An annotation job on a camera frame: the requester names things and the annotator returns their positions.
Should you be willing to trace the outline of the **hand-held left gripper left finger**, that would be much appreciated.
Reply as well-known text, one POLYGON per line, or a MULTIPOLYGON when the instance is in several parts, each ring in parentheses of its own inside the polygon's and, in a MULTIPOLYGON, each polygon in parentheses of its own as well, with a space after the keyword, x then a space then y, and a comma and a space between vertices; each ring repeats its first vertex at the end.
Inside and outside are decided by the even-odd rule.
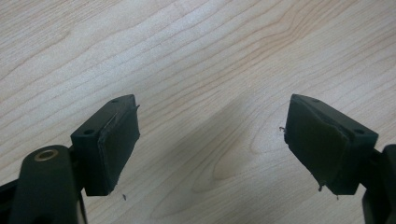
POLYGON ((71 134, 88 196, 107 196, 118 184, 140 136, 137 109, 133 94, 115 98, 71 134))

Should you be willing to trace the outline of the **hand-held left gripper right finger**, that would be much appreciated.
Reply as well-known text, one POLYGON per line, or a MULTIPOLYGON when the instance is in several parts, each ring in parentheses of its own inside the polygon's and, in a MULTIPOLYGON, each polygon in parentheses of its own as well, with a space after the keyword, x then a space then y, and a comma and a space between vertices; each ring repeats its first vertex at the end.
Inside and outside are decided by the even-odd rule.
POLYGON ((359 169, 377 138, 376 132, 318 99, 290 97, 284 140, 318 183, 336 195, 355 194, 359 169))

